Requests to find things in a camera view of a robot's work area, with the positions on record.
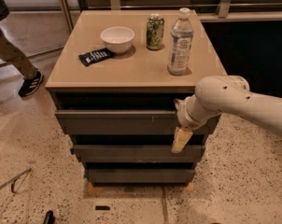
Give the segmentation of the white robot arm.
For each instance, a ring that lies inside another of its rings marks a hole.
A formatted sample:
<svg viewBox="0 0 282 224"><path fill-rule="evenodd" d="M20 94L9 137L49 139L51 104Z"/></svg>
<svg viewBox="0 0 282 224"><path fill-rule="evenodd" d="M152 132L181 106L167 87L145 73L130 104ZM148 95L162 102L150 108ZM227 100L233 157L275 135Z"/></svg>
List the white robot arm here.
<svg viewBox="0 0 282 224"><path fill-rule="evenodd" d="M243 77L204 77L192 96L175 99L175 105L179 125L173 153L180 153L195 130L222 113L238 116L282 138L282 98L252 92Z"/></svg>

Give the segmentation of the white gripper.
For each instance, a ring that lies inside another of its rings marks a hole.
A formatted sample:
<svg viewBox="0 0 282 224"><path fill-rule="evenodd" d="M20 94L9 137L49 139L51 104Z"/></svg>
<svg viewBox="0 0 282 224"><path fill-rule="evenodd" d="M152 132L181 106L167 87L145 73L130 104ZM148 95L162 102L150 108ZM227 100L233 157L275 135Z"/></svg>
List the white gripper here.
<svg viewBox="0 0 282 224"><path fill-rule="evenodd" d="M176 116L179 124L176 127L171 151L180 153L190 141L193 131L199 129L209 119L209 112L197 101L196 97L187 97L184 100L175 99Z"/></svg>

